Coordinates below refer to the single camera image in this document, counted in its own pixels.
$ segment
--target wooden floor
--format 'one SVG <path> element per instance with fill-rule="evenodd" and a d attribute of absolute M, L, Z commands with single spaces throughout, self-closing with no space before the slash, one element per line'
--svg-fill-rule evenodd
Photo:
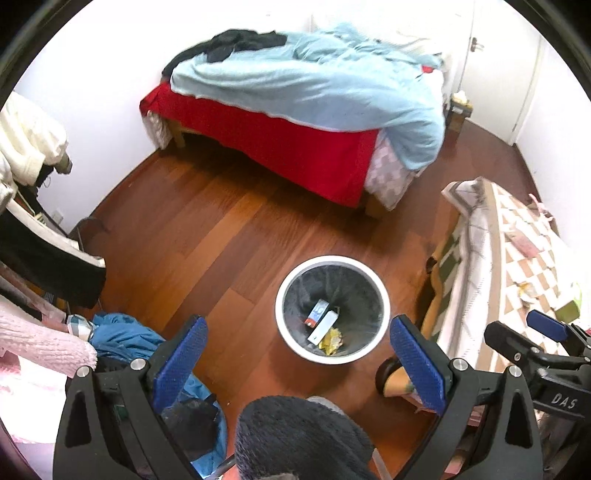
<path fill-rule="evenodd" d="M 230 427 L 263 395 L 323 395 L 379 447 L 391 473 L 403 466 L 433 418 L 404 400 L 380 397 L 386 339 L 350 365 L 312 364 L 292 353 L 274 319 L 278 287 L 317 255 L 356 258 L 382 278 L 392 314 L 414 315 L 424 263 L 446 227 L 450 181 L 485 176 L 522 200 L 534 186 L 518 151 L 467 124 L 438 160 L 377 221 L 334 205 L 266 171 L 243 154 L 199 137 L 146 161 L 131 185 L 98 209 L 109 233 L 86 248 L 106 259 L 108 312 L 125 312 L 173 336 L 189 315 L 207 319 L 209 343 L 196 375 L 217 394 Z"/>

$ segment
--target light blue blanket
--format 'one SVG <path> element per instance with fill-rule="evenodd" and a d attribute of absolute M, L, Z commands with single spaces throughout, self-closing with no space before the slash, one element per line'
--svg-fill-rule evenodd
<path fill-rule="evenodd" d="M 441 97 L 421 65 L 438 67 L 438 57 L 407 55 L 350 24 L 286 35 L 282 47 L 234 52 L 219 63 L 207 63 L 205 54 L 184 61 L 171 88 L 329 131 L 385 128 L 409 170 L 435 160 L 444 133 Z"/>

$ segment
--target blue clamp pad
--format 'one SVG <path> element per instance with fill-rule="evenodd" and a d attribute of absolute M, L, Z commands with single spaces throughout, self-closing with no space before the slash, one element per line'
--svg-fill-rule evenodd
<path fill-rule="evenodd" d="M 528 327 L 533 328 L 555 342 L 564 342 L 569 337 L 564 323 L 560 323 L 558 320 L 554 320 L 537 310 L 529 312 L 526 321 Z"/>
<path fill-rule="evenodd" d="M 207 344 L 205 319 L 194 316 L 189 322 L 193 325 L 152 381 L 152 408 L 158 414 L 176 401 Z"/>
<path fill-rule="evenodd" d="M 390 344 L 417 389 L 423 405 L 442 415 L 446 408 L 445 381 L 400 316 L 393 318 L 390 323 Z"/>

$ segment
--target door frame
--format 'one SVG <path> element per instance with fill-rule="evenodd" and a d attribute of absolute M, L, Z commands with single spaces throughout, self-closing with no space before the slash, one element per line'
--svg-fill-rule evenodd
<path fill-rule="evenodd" d="M 542 70 L 542 65 L 544 63 L 546 50 L 548 49 L 548 42 L 544 39 L 544 37 L 540 34 L 540 39 L 538 41 L 538 53 L 535 57 L 535 65 L 534 65 L 534 72 L 531 76 L 530 86 L 527 89 L 527 93 L 525 94 L 525 100 L 521 107 L 521 112 L 517 117 L 517 121 L 513 127 L 513 133 L 511 134 L 509 141 L 507 142 L 509 145 L 515 145 L 517 141 L 517 137 L 519 137 L 519 132 L 525 123 L 525 119 L 528 117 L 530 113 L 531 102 L 535 96 L 535 90 L 538 86 L 538 79 L 540 78 L 540 72 Z"/>
<path fill-rule="evenodd" d="M 485 0 L 472 0 L 470 2 L 470 6 L 472 9 L 472 12 L 471 12 L 472 19 L 471 19 L 471 24 L 470 24 L 470 32 L 469 32 L 469 36 L 466 40 L 466 52 L 461 58 L 458 59 L 456 74 L 455 74 L 455 77 L 454 77 L 454 80 L 452 83 L 452 94 L 454 92 L 457 92 L 458 90 L 460 90 L 462 87 L 462 80 L 464 79 L 464 74 L 466 73 L 466 65 L 468 62 L 468 57 L 470 56 L 470 42 L 471 42 L 473 34 L 474 34 L 474 17 L 476 14 L 476 2 L 482 2 L 482 1 L 485 1 Z M 509 3 L 509 5 L 511 5 L 513 8 L 515 8 L 515 10 L 518 13 L 523 15 L 515 7 L 515 5 L 511 1 L 508 1 L 507 3 Z M 531 21 L 528 18 L 526 18 L 526 17 L 524 17 L 524 18 L 526 21 L 531 23 Z M 547 48 L 547 44 L 548 44 L 548 42 L 545 40 L 544 36 L 540 33 L 539 29 L 537 27 L 535 27 L 535 28 L 536 28 L 536 30 L 538 30 L 538 34 L 540 37 L 538 39 L 538 50 L 536 52 L 536 57 L 535 57 L 534 71 L 531 75 L 530 85 L 528 86 L 527 92 L 525 94 L 523 105 L 521 106 L 521 109 L 519 111 L 519 115 L 517 116 L 517 121 L 515 122 L 515 125 L 513 126 L 512 134 L 509 137 L 509 140 L 506 142 L 511 146 L 513 146 L 515 144 L 515 142 L 517 141 L 517 137 L 519 136 L 519 132 L 520 132 L 521 128 L 523 127 L 523 124 L 525 122 L 525 119 L 527 118 L 528 113 L 530 112 L 531 102 L 532 102 L 534 95 L 535 95 L 535 88 L 538 83 L 538 78 L 540 77 L 540 71 L 541 71 L 543 61 L 544 61 L 545 52 L 546 52 L 546 48 Z"/>

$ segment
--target door handle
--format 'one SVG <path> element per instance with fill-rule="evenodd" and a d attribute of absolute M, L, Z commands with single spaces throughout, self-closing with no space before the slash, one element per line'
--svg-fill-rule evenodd
<path fill-rule="evenodd" d="M 470 51 L 483 51 L 484 45 L 478 43 L 478 39 L 476 37 L 472 37 L 472 41 L 470 42 Z"/>

